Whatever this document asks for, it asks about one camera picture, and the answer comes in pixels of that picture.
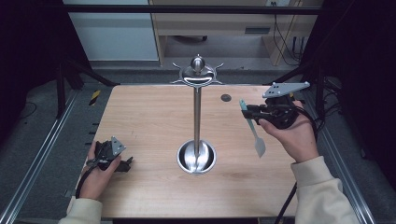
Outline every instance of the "round metal base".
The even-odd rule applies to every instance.
[[[194,140],[185,142],[177,152],[177,163],[181,169],[192,175],[208,172],[216,162],[215,149],[205,140],[199,143],[199,156],[194,154]]]

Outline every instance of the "human hand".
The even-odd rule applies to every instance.
[[[295,105],[303,107],[301,102],[294,102]],[[288,128],[279,130],[272,123],[265,119],[259,120],[264,130],[275,137],[288,154],[296,162],[309,161],[318,157],[318,148],[309,119],[300,114],[296,121]]]
[[[88,152],[88,160],[95,158],[95,146],[96,142],[92,142],[90,151]],[[82,185],[79,198],[93,199],[97,201],[107,187],[108,181],[119,166],[120,161],[121,156],[118,156],[110,163],[105,171],[99,169],[99,167],[95,167]],[[82,173],[84,174],[89,168],[89,166],[84,167]]]

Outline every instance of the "wooden table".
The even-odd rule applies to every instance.
[[[239,100],[263,104],[264,86],[202,89],[201,139],[217,152],[204,175],[177,164],[177,150],[193,135],[193,88],[117,86],[108,100],[95,140],[116,136],[134,156],[132,169],[114,174],[102,195],[103,217],[275,217],[295,182],[292,158],[257,126],[267,149],[259,158]],[[232,97],[223,102],[222,94]],[[294,216],[295,200],[286,216]]]

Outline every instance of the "white sleeve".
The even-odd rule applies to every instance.
[[[339,179],[334,178],[323,157],[294,163],[297,180],[296,224],[359,223]]]
[[[76,199],[69,214],[59,224],[99,224],[102,216],[102,204],[92,199]]]

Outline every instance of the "metal stand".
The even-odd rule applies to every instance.
[[[202,87],[220,82],[216,80],[216,68],[205,65],[204,59],[199,55],[191,60],[189,67],[182,69],[175,64],[174,66],[180,68],[180,73],[179,80],[173,83],[182,82],[193,87],[194,94],[194,139],[185,142],[178,149],[177,163],[185,172],[201,175],[213,168],[217,158],[213,146],[200,139]]]

